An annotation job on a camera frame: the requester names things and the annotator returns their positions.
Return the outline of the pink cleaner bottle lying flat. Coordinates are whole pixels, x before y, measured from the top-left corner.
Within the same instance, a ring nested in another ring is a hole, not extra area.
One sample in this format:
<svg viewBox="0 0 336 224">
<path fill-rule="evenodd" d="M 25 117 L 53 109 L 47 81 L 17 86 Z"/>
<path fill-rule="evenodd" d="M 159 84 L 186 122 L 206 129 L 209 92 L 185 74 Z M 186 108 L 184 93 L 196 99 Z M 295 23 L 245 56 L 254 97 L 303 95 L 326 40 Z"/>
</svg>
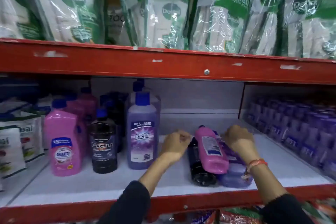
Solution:
<svg viewBox="0 0 336 224">
<path fill-rule="evenodd" d="M 215 175 L 226 174 L 229 160 L 219 143 L 217 134 L 212 129 L 201 125 L 195 131 L 195 139 L 203 169 Z"/>
</svg>

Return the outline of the row of green white pouches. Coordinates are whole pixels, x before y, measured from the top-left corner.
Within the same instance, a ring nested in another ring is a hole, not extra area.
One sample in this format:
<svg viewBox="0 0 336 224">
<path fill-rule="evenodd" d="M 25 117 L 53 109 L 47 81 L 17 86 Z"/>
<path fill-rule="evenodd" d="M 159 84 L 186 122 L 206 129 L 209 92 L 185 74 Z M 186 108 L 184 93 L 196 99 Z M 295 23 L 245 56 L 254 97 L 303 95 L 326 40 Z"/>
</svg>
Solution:
<svg viewBox="0 0 336 224">
<path fill-rule="evenodd" d="M 336 60 L 336 0 L 0 0 L 0 39 Z"/>
</svg>

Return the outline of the person's left hand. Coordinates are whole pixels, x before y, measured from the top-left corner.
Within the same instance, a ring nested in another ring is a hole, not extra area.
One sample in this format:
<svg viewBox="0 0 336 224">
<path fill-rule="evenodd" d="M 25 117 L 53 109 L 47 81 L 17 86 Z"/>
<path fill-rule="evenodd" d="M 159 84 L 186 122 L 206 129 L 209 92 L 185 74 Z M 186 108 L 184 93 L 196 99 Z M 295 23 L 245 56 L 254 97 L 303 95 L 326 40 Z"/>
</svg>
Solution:
<svg viewBox="0 0 336 224">
<path fill-rule="evenodd" d="M 183 130 L 177 130 L 169 134 L 162 144 L 159 158 L 169 165 L 178 162 L 187 150 L 191 140 L 192 136 Z"/>
</svg>

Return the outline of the black cleaner bottle blue cap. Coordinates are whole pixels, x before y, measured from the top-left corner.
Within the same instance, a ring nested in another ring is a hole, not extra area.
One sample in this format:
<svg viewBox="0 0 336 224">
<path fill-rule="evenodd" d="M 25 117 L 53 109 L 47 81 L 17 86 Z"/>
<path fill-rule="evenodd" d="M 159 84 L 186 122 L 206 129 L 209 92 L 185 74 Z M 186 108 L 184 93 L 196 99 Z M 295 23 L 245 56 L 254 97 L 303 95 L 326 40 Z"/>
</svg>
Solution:
<svg viewBox="0 0 336 224">
<path fill-rule="evenodd" d="M 123 139 L 126 133 L 125 101 L 127 96 L 128 94 L 117 91 L 111 91 L 99 96 L 100 106 L 106 108 L 108 118 L 116 124 L 118 153 L 123 150 Z"/>
<path fill-rule="evenodd" d="M 105 108 L 96 110 L 96 120 L 88 126 L 93 171 L 108 174 L 115 171 L 117 163 L 117 130 Z"/>
</svg>

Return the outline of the white herbal pouch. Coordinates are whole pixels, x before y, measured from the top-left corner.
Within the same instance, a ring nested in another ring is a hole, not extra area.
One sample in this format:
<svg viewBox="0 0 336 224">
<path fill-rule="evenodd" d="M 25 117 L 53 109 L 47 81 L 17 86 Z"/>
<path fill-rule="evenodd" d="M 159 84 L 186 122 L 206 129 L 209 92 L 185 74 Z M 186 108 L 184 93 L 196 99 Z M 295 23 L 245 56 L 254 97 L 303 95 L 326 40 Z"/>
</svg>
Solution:
<svg viewBox="0 0 336 224">
<path fill-rule="evenodd" d="M 18 99 L 24 102 L 21 108 L 24 112 L 38 114 L 40 116 L 42 145 L 45 151 L 48 150 L 49 146 L 47 145 L 44 133 L 44 121 L 47 114 L 51 111 L 52 95 L 49 94 L 43 98 L 38 98 L 37 95 L 31 94 L 19 97 Z"/>
<path fill-rule="evenodd" d="M 0 127 L 0 176 L 7 179 L 26 170 L 19 128 Z"/>
<path fill-rule="evenodd" d="M 23 157 L 26 163 L 43 156 L 41 116 L 36 112 L 20 111 L 0 115 L 0 127 L 15 125 L 19 128 Z"/>
</svg>

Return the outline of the person's right forearm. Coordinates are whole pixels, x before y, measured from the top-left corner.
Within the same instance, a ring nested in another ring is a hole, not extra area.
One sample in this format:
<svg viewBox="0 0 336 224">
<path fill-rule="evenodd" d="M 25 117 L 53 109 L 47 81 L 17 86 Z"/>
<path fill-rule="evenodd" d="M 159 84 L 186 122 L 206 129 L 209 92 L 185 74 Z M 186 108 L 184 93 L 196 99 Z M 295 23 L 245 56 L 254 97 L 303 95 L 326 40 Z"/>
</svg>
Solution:
<svg viewBox="0 0 336 224">
<path fill-rule="evenodd" d="M 264 203 L 261 215 L 266 224 L 314 224 L 296 197 L 280 184 L 264 159 L 254 160 L 248 167 Z"/>
</svg>

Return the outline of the purple packet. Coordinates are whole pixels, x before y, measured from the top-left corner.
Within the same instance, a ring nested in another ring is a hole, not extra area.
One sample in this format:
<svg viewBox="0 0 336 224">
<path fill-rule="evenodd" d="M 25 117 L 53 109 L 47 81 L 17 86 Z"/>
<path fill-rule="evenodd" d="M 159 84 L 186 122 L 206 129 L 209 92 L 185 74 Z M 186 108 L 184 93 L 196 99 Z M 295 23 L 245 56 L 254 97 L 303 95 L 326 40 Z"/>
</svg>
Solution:
<svg viewBox="0 0 336 224">
<path fill-rule="evenodd" d="M 190 224 L 217 224 L 217 211 L 204 210 L 192 213 Z"/>
</svg>

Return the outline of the person's left forearm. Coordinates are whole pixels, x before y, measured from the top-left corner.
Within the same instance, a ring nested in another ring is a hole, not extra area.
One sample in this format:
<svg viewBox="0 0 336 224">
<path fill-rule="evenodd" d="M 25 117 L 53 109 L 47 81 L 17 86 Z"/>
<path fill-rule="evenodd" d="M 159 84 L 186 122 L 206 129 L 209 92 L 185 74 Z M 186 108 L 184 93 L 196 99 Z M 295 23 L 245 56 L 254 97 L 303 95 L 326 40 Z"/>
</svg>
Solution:
<svg viewBox="0 0 336 224">
<path fill-rule="evenodd" d="M 162 153 L 138 180 L 128 184 L 96 224 L 141 224 L 149 211 L 151 196 L 159 180 L 182 155 L 173 152 Z"/>
</svg>

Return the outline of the red metal shelf beam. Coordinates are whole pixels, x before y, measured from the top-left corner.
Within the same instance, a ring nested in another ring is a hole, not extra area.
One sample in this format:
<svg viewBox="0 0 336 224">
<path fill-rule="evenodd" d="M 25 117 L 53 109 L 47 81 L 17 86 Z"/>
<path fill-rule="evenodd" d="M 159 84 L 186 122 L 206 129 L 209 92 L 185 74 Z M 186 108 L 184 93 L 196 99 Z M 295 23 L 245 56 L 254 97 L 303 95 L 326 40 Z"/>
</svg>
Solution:
<svg viewBox="0 0 336 224">
<path fill-rule="evenodd" d="M 300 201 L 336 198 L 336 184 L 287 187 L 286 189 Z M 107 212 L 113 203 L 115 200 L 4 207 L 0 208 L 0 224 L 44 224 L 94 220 Z M 262 204 L 257 190 L 153 197 L 146 219 L 155 221 L 161 214 Z"/>
<path fill-rule="evenodd" d="M 336 85 L 333 60 L 8 38 L 0 72 Z"/>
</svg>

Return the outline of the pink cleaner bottle blue cap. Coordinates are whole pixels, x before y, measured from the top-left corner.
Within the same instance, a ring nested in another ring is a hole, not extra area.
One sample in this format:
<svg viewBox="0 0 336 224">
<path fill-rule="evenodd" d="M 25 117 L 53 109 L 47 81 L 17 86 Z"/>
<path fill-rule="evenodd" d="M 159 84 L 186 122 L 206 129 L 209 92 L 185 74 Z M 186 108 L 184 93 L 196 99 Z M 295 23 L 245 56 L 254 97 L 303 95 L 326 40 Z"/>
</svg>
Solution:
<svg viewBox="0 0 336 224">
<path fill-rule="evenodd" d="M 97 98 L 92 94 L 90 87 L 82 87 L 78 97 L 79 104 L 84 108 L 84 120 L 90 124 L 96 119 L 98 108 Z"/>
<path fill-rule="evenodd" d="M 43 128 L 52 174 L 67 177 L 79 173 L 84 154 L 82 129 L 78 115 L 69 111 L 65 99 L 52 101 Z"/>
<path fill-rule="evenodd" d="M 87 128 L 85 124 L 85 109 L 84 107 L 79 103 L 77 94 L 76 93 L 69 93 L 65 95 L 65 100 L 67 103 L 67 109 L 69 112 L 75 114 L 78 116 L 79 119 L 79 126 L 82 130 L 82 138 L 84 141 L 87 140 Z"/>
</svg>

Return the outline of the purple cleaner bottle blue cap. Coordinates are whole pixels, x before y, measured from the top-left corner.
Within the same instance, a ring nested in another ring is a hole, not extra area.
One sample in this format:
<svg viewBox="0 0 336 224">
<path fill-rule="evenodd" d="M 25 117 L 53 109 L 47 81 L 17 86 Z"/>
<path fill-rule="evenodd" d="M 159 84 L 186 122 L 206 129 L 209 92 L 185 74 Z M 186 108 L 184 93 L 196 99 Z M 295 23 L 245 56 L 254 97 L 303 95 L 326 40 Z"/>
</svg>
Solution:
<svg viewBox="0 0 336 224">
<path fill-rule="evenodd" d="M 130 169 L 145 170 L 158 156 L 156 107 L 149 92 L 136 92 L 135 102 L 127 111 L 127 161 Z"/>
<path fill-rule="evenodd" d="M 161 113 L 161 100 L 158 95 L 155 95 L 153 91 L 145 86 L 145 80 L 138 78 L 135 82 L 133 82 L 133 91 L 131 92 L 128 98 L 129 107 L 135 104 L 135 97 L 137 92 L 147 92 L 150 96 L 150 103 L 154 105 L 157 110 L 157 116 L 160 117 Z"/>
</svg>

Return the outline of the row of small purple bottles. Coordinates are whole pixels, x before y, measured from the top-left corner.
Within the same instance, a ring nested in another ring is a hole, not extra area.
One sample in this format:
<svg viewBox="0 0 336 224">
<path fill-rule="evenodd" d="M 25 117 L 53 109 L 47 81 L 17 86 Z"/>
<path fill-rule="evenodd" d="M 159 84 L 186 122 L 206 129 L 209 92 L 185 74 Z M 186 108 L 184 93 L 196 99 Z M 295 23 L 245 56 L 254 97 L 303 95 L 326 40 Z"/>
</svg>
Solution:
<svg viewBox="0 0 336 224">
<path fill-rule="evenodd" d="M 260 96 L 242 119 L 336 181 L 336 103 Z"/>
</svg>

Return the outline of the red green packets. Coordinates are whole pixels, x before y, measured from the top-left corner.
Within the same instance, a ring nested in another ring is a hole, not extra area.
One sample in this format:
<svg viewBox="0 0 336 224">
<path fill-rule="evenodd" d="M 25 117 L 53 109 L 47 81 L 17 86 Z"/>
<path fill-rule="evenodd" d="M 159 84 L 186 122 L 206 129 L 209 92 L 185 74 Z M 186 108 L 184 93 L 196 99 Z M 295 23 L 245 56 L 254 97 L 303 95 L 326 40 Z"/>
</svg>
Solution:
<svg viewBox="0 0 336 224">
<path fill-rule="evenodd" d="M 305 201 L 301 206 L 314 224 L 336 224 L 335 198 Z M 263 205 L 220 209 L 217 224 L 266 224 L 262 222 L 262 208 Z"/>
</svg>

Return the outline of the person's right hand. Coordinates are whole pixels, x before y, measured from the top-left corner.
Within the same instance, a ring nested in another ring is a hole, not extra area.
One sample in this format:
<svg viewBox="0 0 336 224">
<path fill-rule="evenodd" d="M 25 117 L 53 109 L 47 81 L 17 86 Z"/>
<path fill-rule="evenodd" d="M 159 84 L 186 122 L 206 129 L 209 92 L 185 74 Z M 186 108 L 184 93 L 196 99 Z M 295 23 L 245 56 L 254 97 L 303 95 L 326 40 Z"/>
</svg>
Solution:
<svg viewBox="0 0 336 224">
<path fill-rule="evenodd" d="M 260 159 L 260 155 L 255 146 L 253 134 L 246 128 L 239 125 L 230 126 L 225 133 L 221 134 L 225 144 L 229 146 L 245 163 Z"/>
</svg>

